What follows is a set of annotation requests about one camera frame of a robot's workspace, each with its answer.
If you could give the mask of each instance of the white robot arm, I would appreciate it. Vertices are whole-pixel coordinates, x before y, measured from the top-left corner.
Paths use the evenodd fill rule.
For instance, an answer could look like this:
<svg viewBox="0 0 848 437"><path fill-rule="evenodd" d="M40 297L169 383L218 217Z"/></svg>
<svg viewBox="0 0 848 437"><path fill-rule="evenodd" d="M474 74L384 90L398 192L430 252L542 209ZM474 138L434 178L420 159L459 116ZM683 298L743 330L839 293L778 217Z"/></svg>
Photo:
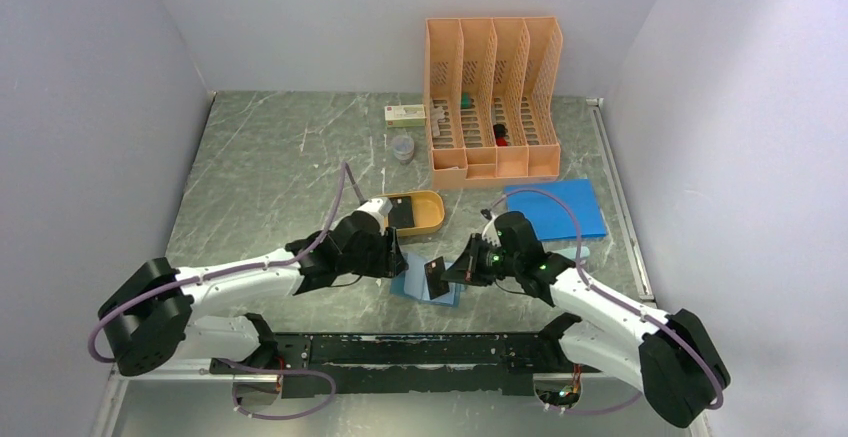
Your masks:
<svg viewBox="0 0 848 437"><path fill-rule="evenodd" d="M134 377L165 363L195 359L268 368L278 356L277 344L262 317L214 314L260 295L287 297L330 287L341 275L397 276L406 262L395 229L385 225L390 210L386 198L371 199L338 221L317 245L316 232L240 262L178 269L164 258L147 262L98 312L119 371ZM295 262L294 256L312 245L314 250ZM573 261L544 251L519 212L500 215L482 235L473 234L440 279L483 286L507 277L515 278L527 295L563 310L543 333L559 343L568 362L627 382L674 425L688 425L716 392L658 325L682 334L715 370L721 387L729 384L726 368L694 315L670 316L581 276ZM622 304L638 309L637 314ZM93 342L92 337L89 350L98 356Z"/></svg>

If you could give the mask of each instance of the orange tray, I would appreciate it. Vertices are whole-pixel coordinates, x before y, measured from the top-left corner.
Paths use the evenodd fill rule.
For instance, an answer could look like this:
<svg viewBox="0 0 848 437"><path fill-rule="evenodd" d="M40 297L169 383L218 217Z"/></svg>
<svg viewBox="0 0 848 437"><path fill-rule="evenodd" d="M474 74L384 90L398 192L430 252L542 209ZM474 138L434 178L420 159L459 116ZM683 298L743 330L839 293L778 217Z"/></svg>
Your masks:
<svg viewBox="0 0 848 437"><path fill-rule="evenodd" d="M445 221L445 203L442 201L442 196L432 190L413 190L397 194L383 194L383 197L390 199L398 197L412 198L412 218L415 221L415 227L397 229L398 237L432 234L442 228L442 222ZM386 225L389 225L389 219L386 219Z"/></svg>
<svg viewBox="0 0 848 437"><path fill-rule="evenodd" d="M559 177L551 121L562 31L554 17L428 19L424 110L434 189L549 182ZM460 108L462 94L471 106ZM492 126L507 128L507 147Z"/></svg>

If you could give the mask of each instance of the white enclosure wall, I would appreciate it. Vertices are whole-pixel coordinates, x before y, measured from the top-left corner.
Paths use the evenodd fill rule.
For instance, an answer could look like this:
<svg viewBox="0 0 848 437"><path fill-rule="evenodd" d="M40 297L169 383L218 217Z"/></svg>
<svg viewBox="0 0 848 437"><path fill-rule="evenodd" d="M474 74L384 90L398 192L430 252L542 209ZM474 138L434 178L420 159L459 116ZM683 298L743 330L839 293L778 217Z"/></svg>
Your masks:
<svg viewBox="0 0 848 437"><path fill-rule="evenodd" d="M164 252L208 106L159 0L0 0L0 435L88 435L85 339Z"/></svg>
<svg viewBox="0 0 848 437"><path fill-rule="evenodd" d="M604 107L659 303L733 382L717 437L848 435L848 0L658 0Z"/></svg>
<svg viewBox="0 0 848 437"><path fill-rule="evenodd" d="M604 96L655 0L163 0L215 90L421 92L427 17L556 15L558 94Z"/></svg>

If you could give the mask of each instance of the clear plastic container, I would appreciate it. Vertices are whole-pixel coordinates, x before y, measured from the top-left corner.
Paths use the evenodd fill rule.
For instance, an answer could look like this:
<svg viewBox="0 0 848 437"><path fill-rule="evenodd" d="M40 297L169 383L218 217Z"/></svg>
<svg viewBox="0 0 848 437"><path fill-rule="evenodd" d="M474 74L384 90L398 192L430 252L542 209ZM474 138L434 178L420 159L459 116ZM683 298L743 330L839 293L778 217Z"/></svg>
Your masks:
<svg viewBox="0 0 848 437"><path fill-rule="evenodd" d="M392 139L392 154L394 154L395 158L397 158L401 164L408 164L412 162L412 156L415 153L415 141L412 140L412 137L403 134L396 135Z"/></svg>

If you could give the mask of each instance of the light blue object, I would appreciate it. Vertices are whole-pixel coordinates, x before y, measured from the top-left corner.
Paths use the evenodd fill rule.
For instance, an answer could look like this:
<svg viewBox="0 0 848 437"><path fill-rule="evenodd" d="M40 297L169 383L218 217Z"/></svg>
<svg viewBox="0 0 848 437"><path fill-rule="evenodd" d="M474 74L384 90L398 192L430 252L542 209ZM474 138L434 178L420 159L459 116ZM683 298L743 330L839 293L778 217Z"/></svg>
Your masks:
<svg viewBox="0 0 848 437"><path fill-rule="evenodd" d="M403 252L409 270L392 279L389 292L394 295L409 297L427 304L447 305L456 307L459 305L459 293L461 285L449 283L448 293L435 299L430 299L430 289L427 287L427 275L424 273L424 264L428 261L418 254ZM445 267L450 267L452 262L445 262Z"/></svg>
<svg viewBox="0 0 848 437"><path fill-rule="evenodd" d="M584 238L605 237L607 229L595 191L589 179L563 180L533 185L511 185L506 191L533 188L559 197L571 207ZM506 198L507 208L517 210L533 224L539 240L573 239L577 236L574 225L565 210L547 196L535 192L521 192Z"/></svg>

